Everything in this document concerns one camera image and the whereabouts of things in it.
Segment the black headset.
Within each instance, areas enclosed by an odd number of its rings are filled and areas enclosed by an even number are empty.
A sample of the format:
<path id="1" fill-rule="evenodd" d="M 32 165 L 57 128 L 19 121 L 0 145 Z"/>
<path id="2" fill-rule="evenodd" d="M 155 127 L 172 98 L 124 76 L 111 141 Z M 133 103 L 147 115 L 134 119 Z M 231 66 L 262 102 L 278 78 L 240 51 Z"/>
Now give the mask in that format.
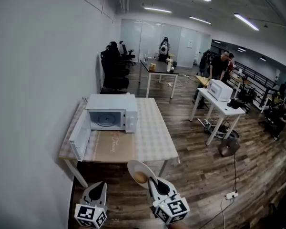
<path id="1" fill-rule="evenodd" d="M 236 99 L 231 99 L 228 103 L 227 106 L 233 108 L 233 109 L 238 109 L 240 107 L 241 103 L 237 101 Z"/>

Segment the grey metal device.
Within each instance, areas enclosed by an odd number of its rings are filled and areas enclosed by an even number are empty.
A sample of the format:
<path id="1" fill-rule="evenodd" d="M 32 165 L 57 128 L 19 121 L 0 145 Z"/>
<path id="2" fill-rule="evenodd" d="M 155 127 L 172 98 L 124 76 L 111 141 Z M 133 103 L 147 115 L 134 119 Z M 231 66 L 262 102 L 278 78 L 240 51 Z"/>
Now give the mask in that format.
<path id="1" fill-rule="evenodd" d="M 204 131 L 207 134 L 211 134 L 216 125 L 211 124 L 208 120 L 204 119 L 203 121 L 199 118 L 197 118 L 197 120 L 200 122 L 200 124 L 203 126 Z M 225 122 L 224 124 L 221 124 L 215 134 L 215 137 L 219 138 L 219 139 L 223 139 L 225 137 L 225 135 L 227 134 L 227 132 L 229 131 L 230 124 L 229 122 Z"/>

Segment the brown bag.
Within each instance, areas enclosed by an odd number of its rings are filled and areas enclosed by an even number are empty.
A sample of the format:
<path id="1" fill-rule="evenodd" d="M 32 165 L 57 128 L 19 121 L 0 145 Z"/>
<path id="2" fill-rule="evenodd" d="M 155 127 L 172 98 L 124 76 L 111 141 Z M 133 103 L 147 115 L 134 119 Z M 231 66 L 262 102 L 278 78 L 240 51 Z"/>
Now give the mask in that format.
<path id="1" fill-rule="evenodd" d="M 228 138 L 221 142 L 218 151 L 222 157 L 228 157 L 233 156 L 239 148 L 240 144 L 236 138 Z"/>

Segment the dark table with white legs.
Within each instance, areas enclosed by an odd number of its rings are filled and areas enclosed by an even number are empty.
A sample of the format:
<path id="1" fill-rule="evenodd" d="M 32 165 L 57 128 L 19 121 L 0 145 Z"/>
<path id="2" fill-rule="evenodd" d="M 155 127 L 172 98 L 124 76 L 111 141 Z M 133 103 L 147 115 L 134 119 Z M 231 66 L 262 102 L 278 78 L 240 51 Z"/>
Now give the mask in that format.
<path id="1" fill-rule="evenodd" d="M 150 66 L 151 63 L 155 64 L 155 70 L 154 71 L 149 70 L 149 66 Z M 149 59 L 147 61 L 140 60 L 139 80 L 138 80 L 139 84 L 141 84 L 141 78 L 142 78 L 142 71 L 143 71 L 143 69 L 145 69 L 148 72 L 147 89 L 146 89 L 145 97 L 146 98 L 149 97 L 149 91 L 150 91 L 150 84 L 151 84 L 151 77 L 152 77 L 152 75 L 158 75 L 159 76 L 159 82 L 161 82 L 161 77 L 163 75 L 165 75 L 165 76 L 174 77 L 174 82 L 173 82 L 171 95 L 170 95 L 170 99 L 173 99 L 179 73 L 176 72 L 176 71 L 173 71 L 173 72 L 167 71 L 166 70 L 167 69 L 167 64 L 164 63 L 164 62 L 159 62 L 159 61 L 152 60 L 152 59 Z"/>

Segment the person's right forearm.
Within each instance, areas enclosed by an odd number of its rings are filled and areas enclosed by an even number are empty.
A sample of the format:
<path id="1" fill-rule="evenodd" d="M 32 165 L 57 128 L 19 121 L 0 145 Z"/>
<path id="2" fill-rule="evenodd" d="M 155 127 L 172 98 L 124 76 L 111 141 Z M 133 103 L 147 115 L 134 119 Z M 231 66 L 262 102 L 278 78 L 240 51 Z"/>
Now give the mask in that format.
<path id="1" fill-rule="evenodd" d="M 182 222 L 176 222 L 169 225 L 166 225 L 167 229 L 186 229 L 186 226 Z"/>

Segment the yellow table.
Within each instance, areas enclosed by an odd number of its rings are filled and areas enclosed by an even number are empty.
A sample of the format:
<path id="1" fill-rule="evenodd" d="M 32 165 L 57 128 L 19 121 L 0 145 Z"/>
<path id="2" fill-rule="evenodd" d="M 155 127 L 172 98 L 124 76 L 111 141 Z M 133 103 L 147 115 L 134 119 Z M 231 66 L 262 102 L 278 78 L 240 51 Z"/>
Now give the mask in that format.
<path id="1" fill-rule="evenodd" d="M 199 80 L 200 84 L 202 84 L 204 88 L 206 88 L 210 82 L 209 78 L 203 76 L 196 75 L 196 78 Z"/>

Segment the white plate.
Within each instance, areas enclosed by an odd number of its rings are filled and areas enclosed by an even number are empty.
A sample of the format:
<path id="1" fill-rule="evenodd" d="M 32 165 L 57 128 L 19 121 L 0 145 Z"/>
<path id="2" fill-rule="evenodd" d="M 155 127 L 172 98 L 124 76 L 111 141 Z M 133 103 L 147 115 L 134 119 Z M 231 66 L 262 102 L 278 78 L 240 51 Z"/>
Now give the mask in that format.
<path id="1" fill-rule="evenodd" d="M 148 178 L 152 177 L 154 180 L 157 179 L 154 172 L 143 162 L 140 162 L 137 160 L 130 160 L 127 163 L 127 168 L 128 168 L 128 171 L 129 171 L 132 178 L 133 178 L 134 172 L 141 171 L 141 172 L 145 173 Z M 139 183 L 137 183 L 137 184 L 142 186 L 145 189 L 149 189 L 148 180 L 144 184 L 139 184 Z"/>

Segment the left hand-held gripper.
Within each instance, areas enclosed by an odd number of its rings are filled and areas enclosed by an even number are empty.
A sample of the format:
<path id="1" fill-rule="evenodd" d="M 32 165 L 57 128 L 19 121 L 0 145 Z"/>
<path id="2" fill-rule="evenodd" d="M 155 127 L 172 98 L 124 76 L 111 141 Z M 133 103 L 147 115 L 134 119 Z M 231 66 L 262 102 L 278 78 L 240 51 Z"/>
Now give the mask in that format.
<path id="1" fill-rule="evenodd" d="M 100 229 L 107 219 L 107 183 L 98 182 L 85 189 L 74 217 L 80 226 Z"/>

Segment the closed white microwave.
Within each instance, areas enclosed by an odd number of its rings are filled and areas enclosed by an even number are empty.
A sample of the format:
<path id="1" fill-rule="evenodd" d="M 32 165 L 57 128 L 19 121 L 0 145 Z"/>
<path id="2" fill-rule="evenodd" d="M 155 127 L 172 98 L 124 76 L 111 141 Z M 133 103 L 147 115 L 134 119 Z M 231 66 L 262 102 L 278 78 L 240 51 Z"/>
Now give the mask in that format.
<path id="1" fill-rule="evenodd" d="M 220 80 L 211 79 L 207 91 L 218 101 L 229 102 L 233 89 Z"/>

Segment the small brown round ball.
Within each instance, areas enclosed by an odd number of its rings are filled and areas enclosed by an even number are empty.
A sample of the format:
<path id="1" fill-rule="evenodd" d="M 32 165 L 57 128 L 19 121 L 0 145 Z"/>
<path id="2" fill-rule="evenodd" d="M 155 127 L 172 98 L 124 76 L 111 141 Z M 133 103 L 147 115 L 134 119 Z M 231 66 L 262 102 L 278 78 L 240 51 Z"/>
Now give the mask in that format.
<path id="1" fill-rule="evenodd" d="M 141 172 L 141 171 L 134 172 L 133 178 L 139 184 L 144 184 L 148 180 L 147 175 L 145 173 Z"/>

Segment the black office chair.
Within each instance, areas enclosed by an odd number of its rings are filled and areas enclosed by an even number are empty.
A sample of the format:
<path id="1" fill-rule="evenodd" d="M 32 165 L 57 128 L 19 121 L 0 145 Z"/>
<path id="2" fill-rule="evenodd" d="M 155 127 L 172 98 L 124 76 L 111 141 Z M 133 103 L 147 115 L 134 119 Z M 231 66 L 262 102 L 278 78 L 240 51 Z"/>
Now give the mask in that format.
<path id="1" fill-rule="evenodd" d="M 103 86 L 107 89 L 112 89 L 112 92 L 117 93 L 121 89 L 127 89 L 129 86 L 130 70 L 126 68 L 126 64 L 116 62 L 110 56 L 108 51 L 101 52 L 101 63 L 104 71 Z"/>
<path id="2" fill-rule="evenodd" d="M 110 42 L 110 44 L 107 45 L 106 49 L 108 53 L 108 59 L 110 62 L 124 66 L 128 64 L 128 61 L 121 56 L 116 42 Z"/>
<path id="3" fill-rule="evenodd" d="M 133 61 L 135 55 L 133 54 L 134 50 L 127 50 L 126 46 L 124 45 L 123 41 L 119 41 L 119 44 L 122 46 L 123 52 L 121 53 L 122 59 L 126 60 L 128 65 L 134 66 L 136 62 Z"/>

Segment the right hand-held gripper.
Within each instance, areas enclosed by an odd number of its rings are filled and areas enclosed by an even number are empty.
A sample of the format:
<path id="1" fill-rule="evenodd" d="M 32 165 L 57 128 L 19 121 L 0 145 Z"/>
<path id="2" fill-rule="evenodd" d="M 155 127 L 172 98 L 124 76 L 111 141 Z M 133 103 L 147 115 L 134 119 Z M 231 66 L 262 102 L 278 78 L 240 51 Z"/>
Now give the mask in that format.
<path id="1" fill-rule="evenodd" d="M 165 225 L 174 224 L 183 220 L 190 208 L 185 198 L 182 198 L 175 186 L 160 177 L 148 179 L 149 192 L 155 202 L 154 215 L 162 220 Z"/>

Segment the black railing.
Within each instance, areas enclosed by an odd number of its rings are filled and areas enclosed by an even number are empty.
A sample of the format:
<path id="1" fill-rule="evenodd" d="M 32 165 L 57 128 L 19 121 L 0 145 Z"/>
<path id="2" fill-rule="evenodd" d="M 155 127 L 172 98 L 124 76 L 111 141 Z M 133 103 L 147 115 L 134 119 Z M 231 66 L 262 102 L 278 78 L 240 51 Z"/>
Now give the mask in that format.
<path id="1" fill-rule="evenodd" d="M 235 62 L 235 72 L 238 75 L 246 76 L 248 81 L 263 91 L 277 87 L 277 84 L 274 81 L 239 62 Z"/>

